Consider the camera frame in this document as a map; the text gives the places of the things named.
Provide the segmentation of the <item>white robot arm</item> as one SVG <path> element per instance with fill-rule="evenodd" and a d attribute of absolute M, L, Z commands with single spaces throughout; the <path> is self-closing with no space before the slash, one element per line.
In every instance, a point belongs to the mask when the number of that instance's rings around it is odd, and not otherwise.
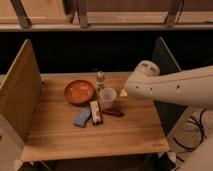
<path fill-rule="evenodd" d="M 124 89 L 130 96 L 213 110 L 213 66 L 160 75 L 155 63 L 143 60 Z"/>

